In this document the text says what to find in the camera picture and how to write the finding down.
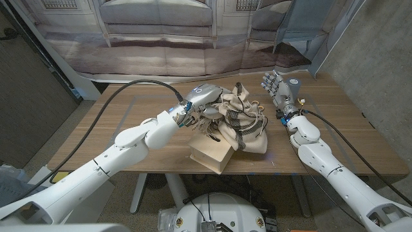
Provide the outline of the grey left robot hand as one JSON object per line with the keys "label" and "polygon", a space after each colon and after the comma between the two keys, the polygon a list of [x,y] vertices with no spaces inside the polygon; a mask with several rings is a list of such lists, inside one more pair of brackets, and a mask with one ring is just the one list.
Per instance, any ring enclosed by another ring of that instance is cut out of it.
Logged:
{"label": "grey left robot hand", "polygon": [[207,119],[219,119],[223,115],[213,104],[216,104],[224,93],[230,93],[230,91],[213,84],[202,84],[195,87],[185,98],[187,106],[189,106],[185,119],[188,120],[192,112],[196,112]]}

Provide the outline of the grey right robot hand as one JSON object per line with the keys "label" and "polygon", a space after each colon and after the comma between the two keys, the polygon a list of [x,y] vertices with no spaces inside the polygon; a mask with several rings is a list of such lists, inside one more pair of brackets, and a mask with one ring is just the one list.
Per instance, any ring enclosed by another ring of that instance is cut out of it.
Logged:
{"label": "grey right robot hand", "polygon": [[280,74],[276,71],[273,71],[273,74],[265,73],[261,86],[271,96],[272,102],[277,108],[276,118],[281,119],[283,124],[299,115],[299,110],[295,107],[292,91]]}

